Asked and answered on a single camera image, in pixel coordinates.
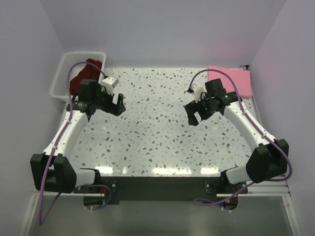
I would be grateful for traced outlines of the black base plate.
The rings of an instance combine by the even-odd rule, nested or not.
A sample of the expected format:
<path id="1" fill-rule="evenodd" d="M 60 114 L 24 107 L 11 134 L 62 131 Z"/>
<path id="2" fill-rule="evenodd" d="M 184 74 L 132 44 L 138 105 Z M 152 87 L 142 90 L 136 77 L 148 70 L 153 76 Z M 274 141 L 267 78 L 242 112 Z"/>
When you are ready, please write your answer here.
<path id="1" fill-rule="evenodd" d="M 78 187 L 76 194 L 100 194 L 112 197 L 110 204 L 120 201 L 218 203 L 225 209 L 238 204 L 239 190 L 247 193 L 246 183 L 231 184 L 221 177 L 100 177 L 95 187 Z"/>

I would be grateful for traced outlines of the white plastic basket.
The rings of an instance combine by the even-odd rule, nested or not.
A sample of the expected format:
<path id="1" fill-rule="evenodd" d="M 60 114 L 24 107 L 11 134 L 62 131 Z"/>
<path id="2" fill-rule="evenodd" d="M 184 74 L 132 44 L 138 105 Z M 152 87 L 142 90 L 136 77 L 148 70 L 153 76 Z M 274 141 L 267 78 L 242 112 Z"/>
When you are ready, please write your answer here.
<path id="1" fill-rule="evenodd" d="M 74 51 L 65 53 L 57 67 L 51 87 L 50 95 L 63 102 L 68 102 L 66 82 L 70 68 L 78 62 L 93 59 L 101 62 L 101 70 L 104 70 L 106 54 L 98 51 Z"/>

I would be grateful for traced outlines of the dark red t shirt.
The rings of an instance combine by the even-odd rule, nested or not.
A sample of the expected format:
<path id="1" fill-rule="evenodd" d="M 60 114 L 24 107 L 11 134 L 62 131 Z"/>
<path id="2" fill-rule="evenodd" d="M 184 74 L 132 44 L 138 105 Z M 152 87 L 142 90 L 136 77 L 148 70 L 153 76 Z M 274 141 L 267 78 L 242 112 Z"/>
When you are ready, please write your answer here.
<path id="1" fill-rule="evenodd" d="M 84 68 L 69 82 L 69 89 L 71 95 L 76 95 L 80 91 L 80 82 L 82 80 L 95 80 L 98 81 L 100 71 L 93 66 L 86 64 Z"/>

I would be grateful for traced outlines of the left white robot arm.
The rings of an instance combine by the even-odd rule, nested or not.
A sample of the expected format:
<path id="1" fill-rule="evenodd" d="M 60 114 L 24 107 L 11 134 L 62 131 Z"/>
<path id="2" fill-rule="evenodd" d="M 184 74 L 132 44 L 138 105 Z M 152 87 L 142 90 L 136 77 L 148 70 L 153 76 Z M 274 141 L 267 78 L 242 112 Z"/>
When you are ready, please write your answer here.
<path id="1" fill-rule="evenodd" d="M 114 88 L 118 82 L 115 77 L 107 77 L 100 83 L 95 80 L 80 82 L 79 93 L 71 98 L 55 137 L 41 154 L 31 157 L 31 171 L 36 190 L 71 193 L 75 188 L 85 186 L 91 193 L 96 193 L 101 189 L 99 171 L 94 168 L 75 170 L 69 157 L 80 133 L 97 110 L 115 116 L 126 110 L 123 94 L 119 93 L 117 102 L 113 102 Z"/>

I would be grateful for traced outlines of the folded pink t shirt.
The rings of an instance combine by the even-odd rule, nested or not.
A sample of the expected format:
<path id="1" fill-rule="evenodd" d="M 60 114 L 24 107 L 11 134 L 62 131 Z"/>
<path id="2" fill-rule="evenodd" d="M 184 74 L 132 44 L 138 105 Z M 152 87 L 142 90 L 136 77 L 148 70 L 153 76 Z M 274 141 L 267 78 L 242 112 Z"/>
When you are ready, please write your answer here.
<path id="1" fill-rule="evenodd" d="M 234 82 L 237 87 L 238 93 L 242 98 L 251 98 L 252 97 L 252 87 L 251 87 L 251 78 L 250 72 L 243 69 L 230 69 L 217 66 L 208 66 L 209 69 L 215 69 L 224 72 L 227 74 Z M 208 81 L 220 79 L 223 85 L 223 88 L 227 93 L 234 92 L 234 86 L 231 81 L 224 75 L 208 71 Z"/>

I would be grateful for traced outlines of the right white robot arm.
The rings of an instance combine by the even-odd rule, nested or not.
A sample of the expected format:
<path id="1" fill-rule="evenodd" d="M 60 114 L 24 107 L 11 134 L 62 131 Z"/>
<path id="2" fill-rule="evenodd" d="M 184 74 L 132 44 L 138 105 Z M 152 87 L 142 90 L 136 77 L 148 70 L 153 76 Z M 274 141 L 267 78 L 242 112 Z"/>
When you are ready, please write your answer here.
<path id="1" fill-rule="evenodd" d="M 220 79 L 206 82 L 204 88 L 188 91 L 194 95 L 193 101 L 184 106 L 189 125 L 199 124 L 197 116 L 207 120 L 219 112 L 243 135 L 252 151 L 245 165 L 222 171 L 218 180 L 205 184 L 206 190 L 216 194 L 234 193 L 243 189 L 248 181 L 278 181 L 279 176 L 291 175 L 287 141 L 278 140 L 267 132 L 247 110 L 238 93 L 226 92 Z"/>

